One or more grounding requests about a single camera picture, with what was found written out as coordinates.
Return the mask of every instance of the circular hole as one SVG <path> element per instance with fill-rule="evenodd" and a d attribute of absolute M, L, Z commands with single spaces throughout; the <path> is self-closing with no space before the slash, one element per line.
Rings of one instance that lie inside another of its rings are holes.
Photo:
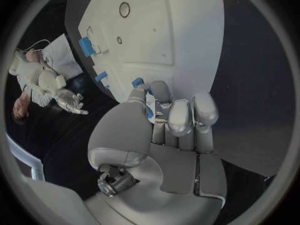
<path fill-rule="evenodd" d="M 119 13 L 122 18 L 127 18 L 130 13 L 130 6 L 127 2 L 122 2 L 119 7 Z"/>
<path fill-rule="evenodd" d="M 118 44 L 122 44 L 122 38 L 121 38 L 121 37 L 118 36 L 118 37 L 116 38 L 116 41 L 117 41 Z"/>

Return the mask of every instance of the dark background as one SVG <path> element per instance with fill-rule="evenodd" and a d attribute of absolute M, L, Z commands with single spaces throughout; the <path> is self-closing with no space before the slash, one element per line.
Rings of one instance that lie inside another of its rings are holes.
<path fill-rule="evenodd" d="M 20 5 L 21 0 L 0 0 L 0 11 L 1 11 L 1 31 L 4 32 L 3 28 L 6 25 L 9 19 L 14 19 L 12 12 Z M 300 15 L 298 12 L 298 0 L 270 0 L 273 7 L 280 9 L 280 15 L 284 18 L 289 25 L 289 32 L 292 33 L 292 37 L 295 40 L 298 40 L 299 32 L 300 32 Z M 51 12 L 49 11 L 49 19 L 55 20 L 57 17 L 51 16 Z M 47 34 L 43 30 L 43 28 L 36 31 L 37 33 Z M 236 173 L 242 173 L 242 170 L 236 168 Z M 255 176 L 253 174 L 248 174 L 247 176 L 239 176 L 240 183 L 247 183 L 248 179 L 251 176 Z M 280 205 L 279 209 L 264 223 L 264 224 L 274 224 L 278 221 L 293 221 L 297 223 L 299 220 L 299 216 L 297 214 L 298 210 L 298 201 L 300 199 L 300 176 L 297 177 L 296 181 L 288 196 L 284 199 L 283 203 Z M 239 191 L 232 191 L 233 194 L 238 195 Z M 33 221 L 28 217 L 28 214 L 23 211 L 22 207 L 19 205 L 18 201 L 14 198 L 13 193 L 10 191 L 10 188 L 6 184 L 4 178 L 0 180 L 0 203 L 2 203 L 0 211 L 0 221 L 2 219 L 1 224 L 33 224 Z"/>

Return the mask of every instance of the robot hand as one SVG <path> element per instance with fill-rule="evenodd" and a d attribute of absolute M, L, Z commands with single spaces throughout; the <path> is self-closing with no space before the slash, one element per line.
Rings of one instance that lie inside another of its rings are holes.
<path fill-rule="evenodd" d="M 61 108 L 69 113 L 83 115 L 89 114 L 88 111 L 81 110 L 84 104 L 80 102 L 83 99 L 83 96 L 80 93 L 75 95 L 68 89 L 60 89 L 58 90 L 57 95 L 54 97 L 54 99 Z"/>

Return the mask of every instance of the man's hair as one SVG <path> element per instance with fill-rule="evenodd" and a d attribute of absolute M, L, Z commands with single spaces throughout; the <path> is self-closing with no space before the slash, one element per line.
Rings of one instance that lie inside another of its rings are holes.
<path fill-rule="evenodd" d="M 14 115 L 14 109 L 11 110 L 12 120 L 18 125 L 24 125 L 27 121 L 27 116 L 16 118 Z"/>

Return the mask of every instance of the dark floor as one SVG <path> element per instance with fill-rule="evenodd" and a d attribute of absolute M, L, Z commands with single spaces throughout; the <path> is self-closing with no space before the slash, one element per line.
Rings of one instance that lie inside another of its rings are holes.
<path fill-rule="evenodd" d="M 65 8 L 66 0 L 53 0 L 36 17 L 19 48 L 27 48 L 40 39 L 53 41 L 65 33 Z M 90 111 L 88 116 L 66 113 L 53 103 L 44 109 L 33 104 L 30 107 L 32 118 L 24 127 L 14 124 L 10 113 L 6 114 L 7 131 L 27 151 L 42 160 L 47 181 L 73 189 L 85 200 L 98 190 L 98 174 L 87 160 L 88 139 L 101 116 L 117 103 L 101 93 L 86 74 L 69 81 L 68 86 L 83 93 L 85 108 Z M 18 84 L 10 76 L 6 93 L 8 108 L 18 94 Z M 223 163 L 228 195 L 216 225 L 227 224 L 239 216 L 268 186 L 263 176 Z"/>

